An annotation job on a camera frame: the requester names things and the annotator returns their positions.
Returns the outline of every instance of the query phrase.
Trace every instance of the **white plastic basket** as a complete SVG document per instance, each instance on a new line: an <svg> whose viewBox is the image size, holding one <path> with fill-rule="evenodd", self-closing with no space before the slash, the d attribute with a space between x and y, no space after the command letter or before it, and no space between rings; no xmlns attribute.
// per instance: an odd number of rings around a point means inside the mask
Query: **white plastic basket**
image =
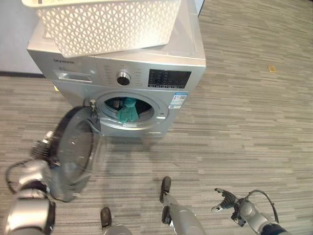
<svg viewBox="0 0 313 235"><path fill-rule="evenodd" d="M66 58L167 44L181 0L22 0Z"/></svg>

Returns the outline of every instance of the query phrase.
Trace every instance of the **teal towel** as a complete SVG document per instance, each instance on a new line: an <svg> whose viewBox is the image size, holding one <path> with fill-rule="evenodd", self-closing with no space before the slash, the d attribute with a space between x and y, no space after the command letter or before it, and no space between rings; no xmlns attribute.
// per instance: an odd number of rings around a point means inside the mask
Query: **teal towel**
<svg viewBox="0 0 313 235"><path fill-rule="evenodd" d="M136 99L125 98L122 105L123 108L117 113L119 121L121 123L136 121L138 119L138 114L135 107Z"/></svg>

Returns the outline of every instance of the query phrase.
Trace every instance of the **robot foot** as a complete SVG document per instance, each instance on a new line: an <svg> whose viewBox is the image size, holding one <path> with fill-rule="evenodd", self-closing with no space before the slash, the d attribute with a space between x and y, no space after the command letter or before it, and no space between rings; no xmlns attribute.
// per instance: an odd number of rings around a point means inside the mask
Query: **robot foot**
<svg viewBox="0 0 313 235"><path fill-rule="evenodd" d="M170 216L170 207L166 206L163 208L163 211L162 211L162 223L170 225L171 222L172 222L172 218Z"/></svg>
<svg viewBox="0 0 313 235"><path fill-rule="evenodd" d="M107 226L111 226L112 224L112 216L110 208L104 207L100 212L101 226L105 228Z"/></svg>
<svg viewBox="0 0 313 235"><path fill-rule="evenodd" d="M165 176L162 180L162 185L161 185L161 193L160 193L160 202L164 202L164 194L170 192L171 188L171 178L169 176Z"/></svg>

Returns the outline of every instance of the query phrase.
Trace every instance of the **wall baseboard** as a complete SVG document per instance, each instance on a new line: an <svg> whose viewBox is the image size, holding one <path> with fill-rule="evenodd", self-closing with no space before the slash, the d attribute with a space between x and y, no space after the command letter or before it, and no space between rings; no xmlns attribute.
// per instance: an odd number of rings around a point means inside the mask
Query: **wall baseboard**
<svg viewBox="0 0 313 235"><path fill-rule="evenodd" d="M40 73L28 73L28 72L9 72L0 71L0 76L3 77L33 77L33 78L45 78L43 74Z"/></svg>

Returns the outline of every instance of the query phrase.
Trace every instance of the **control panel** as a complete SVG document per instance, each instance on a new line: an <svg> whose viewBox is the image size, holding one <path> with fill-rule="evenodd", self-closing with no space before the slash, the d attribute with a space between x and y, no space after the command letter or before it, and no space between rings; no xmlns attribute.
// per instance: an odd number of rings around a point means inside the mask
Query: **control panel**
<svg viewBox="0 0 313 235"><path fill-rule="evenodd" d="M190 71L150 70L148 87L184 89Z"/></svg>

